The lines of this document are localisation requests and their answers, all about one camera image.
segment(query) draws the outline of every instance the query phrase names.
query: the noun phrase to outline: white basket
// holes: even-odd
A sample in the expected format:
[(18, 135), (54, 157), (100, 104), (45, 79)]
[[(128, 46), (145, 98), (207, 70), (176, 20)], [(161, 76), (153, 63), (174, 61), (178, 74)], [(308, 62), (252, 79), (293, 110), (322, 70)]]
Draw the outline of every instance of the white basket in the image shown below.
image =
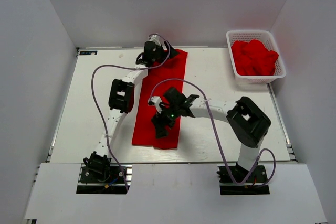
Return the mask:
[[(268, 31), (262, 30), (233, 30), (226, 33), (227, 44), (229, 47), (229, 52), (231, 56), (231, 63), (233, 71), (235, 73), (235, 79), (239, 83), (270, 83), (278, 78), (283, 78), (286, 75), (286, 70), (284, 63), (281, 59), (281, 55), (277, 44), (275, 43), (273, 36)], [(250, 42), (253, 39), (261, 41), (268, 50), (273, 50), (279, 54), (278, 60), (275, 62), (275, 73), (273, 76), (241, 76), (237, 73), (235, 61), (233, 59), (233, 54), (231, 46), (235, 41), (245, 41)]]

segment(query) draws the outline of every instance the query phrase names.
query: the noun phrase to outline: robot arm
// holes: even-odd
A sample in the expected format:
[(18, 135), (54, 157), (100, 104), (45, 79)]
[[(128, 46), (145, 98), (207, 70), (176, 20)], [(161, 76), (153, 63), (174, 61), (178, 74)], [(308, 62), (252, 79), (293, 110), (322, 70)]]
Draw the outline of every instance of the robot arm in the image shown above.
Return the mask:
[[(145, 42), (143, 53), (139, 54), (134, 70), (122, 79), (114, 79), (109, 96), (109, 117), (107, 120), (107, 130), (109, 143), (115, 139), (118, 129), (127, 113), (131, 112), (134, 104), (134, 90), (143, 78), (148, 75), (148, 70), (155, 63), (163, 63), (167, 57), (174, 58), (179, 53), (167, 42), (164, 42), (168, 52), (164, 51), (157, 35), (152, 35), (149, 41)], [(87, 168), (94, 172), (97, 179), (104, 179), (111, 158), (106, 142), (106, 132), (104, 131), (96, 148), (90, 158), (84, 158)]]
[[(168, 104), (163, 103), (160, 97), (153, 97), (149, 103), (157, 109), (152, 118), (157, 138), (167, 136), (169, 132), (166, 128), (172, 128), (179, 116), (209, 117), (205, 101), (199, 95), (192, 94), (187, 98), (171, 87), (163, 96)], [(248, 97), (242, 97), (237, 102), (210, 100), (209, 106), (214, 119), (229, 123), (242, 143), (237, 167), (247, 174), (259, 155), (262, 141), (271, 125), (270, 119)]]

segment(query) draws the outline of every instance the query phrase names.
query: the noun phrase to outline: white platform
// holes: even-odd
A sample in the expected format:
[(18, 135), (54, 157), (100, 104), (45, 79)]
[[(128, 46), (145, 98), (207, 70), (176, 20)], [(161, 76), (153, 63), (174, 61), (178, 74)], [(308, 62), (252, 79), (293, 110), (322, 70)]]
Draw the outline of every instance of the white platform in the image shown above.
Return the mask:
[[(271, 149), (278, 161), (288, 161), (285, 136), (277, 119), (269, 91), (265, 84), (238, 86), (227, 48), (181, 48), (188, 52), (185, 80), (197, 84), (207, 96), (216, 100), (236, 101), (242, 96), (250, 97), (271, 119), (272, 125), (262, 147)], [(99, 50), (97, 55), (78, 56), (77, 65), (66, 106), (61, 118), (52, 163), (82, 163), (98, 144), (103, 125), (91, 96), (90, 80), (93, 70), (102, 64), (133, 67), (139, 49)], [(127, 70), (104, 68), (97, 72), (95, 90), (105, 117), (108, 115), (108, 97), (112, 80), (121, 79)], [(145, 162), (221, 162), (217, 143), (209, 119), (182, 118), (179, 146), (176, 150), (156, 150), (153, 147), (132, 146), (132, 137), (141, 85), (135, 91), (135, 104), (124, 120), (112, 149), (122, 163)], [(187, 84), (183, 93), (198, 94)], [(216, 122), (227, 160), (238, 159), (240, 142), (231, 127)], [(271, 160), (269, 154), (262, 161)]]
[[(306, 165), (277, 165), (270, 195), (221, 196), (216, 164), (135, 164), (126, 195), (77, 195), (80, 164), (41, 164), (26, 219), (53, 223), (326, 222)], [(272, 166), (266, 165), (270, 174)]]

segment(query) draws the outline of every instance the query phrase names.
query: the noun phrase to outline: cable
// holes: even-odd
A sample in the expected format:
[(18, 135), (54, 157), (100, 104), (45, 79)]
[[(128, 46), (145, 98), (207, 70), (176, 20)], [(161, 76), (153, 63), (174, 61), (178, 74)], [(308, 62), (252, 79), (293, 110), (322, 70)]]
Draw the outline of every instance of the cable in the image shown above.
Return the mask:
[(107, 177), (107, 179), (105, 179), (105, 180), (98, 180), (99, 182), (105, 182), (106, 180), (108, 180), (109, 178), (110, 178), (110, 176), (111, 176), (111, 171), (110, 171), (110, 174), (109, 174), (109, 176)]
[[(162, 39), (167, 43), (167, 45), (169, 45), (168, 41), (167, 41), (165, 38), (163, 38), (160, 34), (150, 34), (149, 37), (151, 37), (151, 36), (153, 36), (153, 35), (157, 35), (157, 36), (159, 36), (160, 38), (162, 38)], [(128, 68), (128, 67), (123, 67), (123, 66), (118, 66), (118, 65), (105, 64), (105, 65), (101, 65), (101, 66), (97, 67), (97, 68), (93, 71), (93, 73), (92, 73), (92, 77), (91, 77), (91, 92), (92, 92), (92, 97), (93, 97), (94, 103), (95, 103), (95, 105), (96, 105), (96, 107), (97, 107), (97, 109), (98, 109), (99, 115), (100, 115), (100, 117), (101, 117), (101, 119), (102, 119), (102, 121), (103, 121), (103, 124), (104, 124), (104, 129), (105, 129), (105, 133), (106, 133), (106, 145), (107, 145), (107, 148), (109, 149), (109, 153), (111, 154), (112, 158), (115, 160), (115, 162), (117, 163), (117, 165), (118, 165), (119, 168), (120, 168), (120, 171), (121, 171), (121, 173), (122, 173), (122, 177), (123, 177), (123, 179), (124, 179), (124, 181), (125, 181), (126, 192), (128, 192), (128, 186), (127, 186), (126, 176), (125, 176), (125, 173), (124, 173), (124, 171), (123, 171), (123, 169), (122, 169), (122, 167), (121, 167), (121, 164), (119, 163), (119, 161), (117, 160), (117, 158), (116, 158), (116, 157), (114, 156), (114, 154), (112, 153), (112, 149), (111, 149), (110, 141), (109, 141), (109, 132), (108, 132), (108, 129), (107, 129), (107, 125), (106, 125), (104, 116), (103, 116), (103, 114), (102, 114), (102, 112), (101, 112), (101, 109), (100, 109), (100, 107), (99, 107), (99, 104), (98, 104), (98, 102), (97, 102), (96, 95), (95, 95), (95, 93), (94, 93), (94, 92), (95, 92), (95, 91), (94, 91), (94, 90), (95, 90), (95, 89), (94, 89), (94, 85), (93, 85), (93, 84), (94, 84), (94, 76), (96, 75), (96, 73), (97, 73), (97, 71), (98, 71), (99, 69), (104, 68), (104, 67), (121, 68), (121, 69), (126, 69), (126, 70), (146, 70), (146, 69), (155, 69), (155, 68), (159, 68), (160, 66), (162, 66), (162, 65), (169, 59), (169, 56), (170, 56), (170, 47), (169, 47), (169, 46), (167, 47), (167, 50), (168, 50), (167, 57), (164, 59), (164, 61), (163, 61), (161, 64), (159, 64), (159, 65), (157, 65), (157, 66), (155, 66), (155, 67), (149, 67), (149, 68), (147, 68), (147, 67), (146, 67), (146, 68)]]
[(116, 178), (115, 180), (113, 180), (113, 181), (112, 181), (111, 183), (109, 183), (108, 185), (109, 185), (109, 186), (112, 186), (115, 182), (118, 181), (118, 179), (119, 179), (119, 178)]
[(257, 182), (257, 176), (254, 176), (254, 181), (253, 181), (252, 185), (250, 185), (250, 186), (244, 186), (244, 187), (245, 187), (246, 189), (248, 189), (248, 188), (252, 189), (253, 186), (256, 184), (256, 182)]
[(86, 165), (86, 164), (89, 162), (89, 159), (88, 159), (87, 157), (85, 157), (85, 158), (83, 159), (83, 161), (84, 161), (84, 164)]
[(215, 137), (216, 137), (216, 140), (217, 140), (217, 144), (218, 144), (219, 152), (220, 152), (220, 154), (221, 154), (221, 156), (222, 156), (222, 159), (223, 159), (225, 168), (226, 168), (226, 170), (227, 170), (227, 173), (229, 174), (229, 176), (230, 176), (230, 178), (231, 178), (231, 180), (232, 180), (232, 182), (233, 182), (234, 184), (236, 184), (237, 186), (242, 186), (242, 185), (247, 181), (247, 179), (250, 177), (251, 173), (252, 173), (252, 172), (255, 170), (255, 168), (257, 167), (258, 162), (259, 162), (259, 160), (260, 160), (260, 156), (262, 155), (262, 153), (263, 153), (264, 151), (268, 151), (268, 152), (272, 155), (273, 162), (274, 162), (274, 165), (273, 165), (273, 171), (272, 171), (271, 176), (268, 178), (268, 180), (267, 180), (266, 182), (264, 182), (262, 185), (257, 186), (257, 187), (264, 186), (264, 185), (266, 185), (268, 182), (270, 182), (270, 180), (273, 178), (274, 173), (275, 173), (276, 159), (275, 159), (275, 155), (274, 155), (274, 153), (273, 153), (270, 149), (267, 149), (267, 148), (264, 148), (264, 149), (262, 149), (262, 150), (260, 151), (260, 153), (259, 153), (258, 157), (256, 158), (256, 161), (254, 162), (254, 164), (253, 164), (251, 170), (247, 173), (247, 175), (246, 175), (246, 177), (243, 179), (243, 181), (241, 181), (241, 182), (237, 182), (237, 181), (236, 181), (235, 177), (233, 176), (233, 174), (232, 174), (232, 172), (231, 172), (231, 170), (230, 170), (230, 168), (229, 168), (229, 164), (227, 163), (227, 160), (226, 160), (226, 158), (225, 158), (225, 155), (224, 155), (224, 152), (223, 152), (223, 149), (222, 149), (222, 145), (221, 145), (220, 140), (219, 140), (219, 136), (218, 136), (217, 128), (216, 128), (216, 125), (215, 125), (215, 120), (214, 120), (214, 117), (213, 117), (213, 115), (212, 115), (212, 112), (211, 112), (209, 103), (208, 103), (208, 99), (207, 99), (205, 93), (204, 93), (198, 86), (196, 86), (195, 84), (193, 84), (193, 83), (191, 83), (191, 82), (189, 82), (189, 81), (182, 80), (182, 79), (178, 79), (178, 78), (166, 79), (166, 80), (163, 80), (163, 81), (159, 82), (157, 85), (155, 85), (155, 87), (153, 88), (153, 90), (152, 90), (152, 92), (151, 92), (149, 101), (152, 99), (152, 97), (153, 97), (153, 93), (154, 93), (155, 89), (156, 89), (159, 85), (161, 85), (162, 83), (167, 82), (167, 81), (182, 81), (182, 82), (188, 83), (189, 85), (195, 87), (195, 88), (202, 94), (202, 96), (203, 96), (203, 98), (204, 98), (204, 100), (205, 100), (206, 108), (207, 108), (208, 113), (209, 113), (209, 117), (210, 117), (210, 121), (211, 121), (211, 124), (212, 124), (212, 128), (213, 128), (214, 133), (215, 133)]
[(136, 60), (138, 61), (138, 60), (140, 59), (141, 56), (143, 56), (143, 53), (142, 53), (142, 52), (139, 53), (139, 55), (137, 56), (137, 59), (136, 59)]
[(159, 103), (159, 107), (162, 108), (162, 109), (166, 109), (167, 106), (169, 106), (169, 104), (164, 103), (164, 102), (160, 102), (160, 103)]

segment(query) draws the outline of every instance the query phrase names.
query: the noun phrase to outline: red cloth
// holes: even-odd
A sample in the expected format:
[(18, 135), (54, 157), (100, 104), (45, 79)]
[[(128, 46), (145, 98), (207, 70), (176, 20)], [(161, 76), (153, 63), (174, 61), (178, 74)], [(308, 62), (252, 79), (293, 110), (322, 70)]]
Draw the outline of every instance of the red cloth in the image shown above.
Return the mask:
[[(160, 149), (172, 149), (177, 148), (179, 133), (180, 133), (180, 118), (176, 120), (175, 126), (169, 131), (169, 135), (156, 139), (155, 127), (152, 123), (152, 117), (156, 113), (156, 108), (148, 106), (148, 99), (152, 92), (152, 89), (160, 81), (169, 78), (184, 79), (185, 64), (187, 60), (187, 52), (176, 49), (179, 54), (173, 59), (166, 61), (166, 63), (155, 69), (149, 70), (148, 76), (143, 79), (139, 108), (135, 122), (135, 128), (133, 133), (133, 145), (153, 146)], [(163, 93), (171, 86), (176, 87), (182, 92), (182, 81), (168, 81), (155, 89), (154, 95), (161, 96), (163, 102), (167, 102), (162, 96)]]
[(236, 41), (231, 47), (238, 74), (241, 76), (272, 76), (279, 55), (268, 51), (258, 40)]

